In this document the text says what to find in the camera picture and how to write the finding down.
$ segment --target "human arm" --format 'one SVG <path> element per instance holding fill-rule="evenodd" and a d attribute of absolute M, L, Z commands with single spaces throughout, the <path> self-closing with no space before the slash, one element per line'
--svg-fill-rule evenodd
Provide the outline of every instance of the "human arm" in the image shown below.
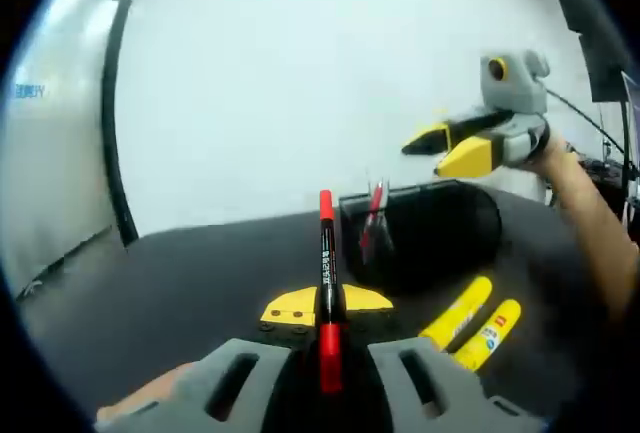
<path fill-rule="evenodd" d="M 593 279 L 612 319 L 620 319 L 637 283 L 638 248 L 558 137 L 536 159 L 532 168 L 547 178 L 574 225 Z"/>

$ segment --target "white wall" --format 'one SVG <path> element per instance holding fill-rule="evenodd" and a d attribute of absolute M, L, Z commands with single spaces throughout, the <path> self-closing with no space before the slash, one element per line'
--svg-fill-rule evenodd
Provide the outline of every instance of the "white wall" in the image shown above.
<path fill-rule="evenodd" d="M 483 52 L 530 47 L 548 85 L 597 118 L 557 0 L 133 0 L 116 131 L 138 232 L 313 210 L 320 189 L 381 176 L 428 181 L 437 159 L 400 147 L 480 101 Z M 600 154 L 588 124 L 549 105 L 555 128 Z M 542 198 L 525 173 L 487 182 Z"/>

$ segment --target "yellow highlighter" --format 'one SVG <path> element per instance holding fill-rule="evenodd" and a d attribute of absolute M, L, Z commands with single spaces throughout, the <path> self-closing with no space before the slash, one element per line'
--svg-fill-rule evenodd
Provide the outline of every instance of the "yellow highlighter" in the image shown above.
<path fill-rule="evenodd" d="M 503 301 L 489 321 L 462 345 L 453 358 L 468 370 L 476 371 L 507 337 L 520 318 L 520 312 L 520 304 L 517 301 Z"/>
<path fill-rule="evenodd" d="M 438 350 L 444 350 L 482 307 L 491 294 L 491 280 L 478 276 L 464 293 L 418 336 L 429 338 Z"/>

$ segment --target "white backdrop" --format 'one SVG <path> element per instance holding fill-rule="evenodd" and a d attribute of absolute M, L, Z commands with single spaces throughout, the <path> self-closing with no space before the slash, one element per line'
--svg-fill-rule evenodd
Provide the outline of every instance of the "white backdrop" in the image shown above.
<path fill-rule="evenodd" d="M 116 88 L 127 200 L 141 236 L 318 208 L 318 191 L 432 178 L 400 148 L 480 101 L 479 58 L 547 55 L 547 84 L 594 118 L 557 0 L 133 0 Z M 600 136 L 555 100 L 585 152 Z M 528 174 L 486 180 L 541 198 Z"/>

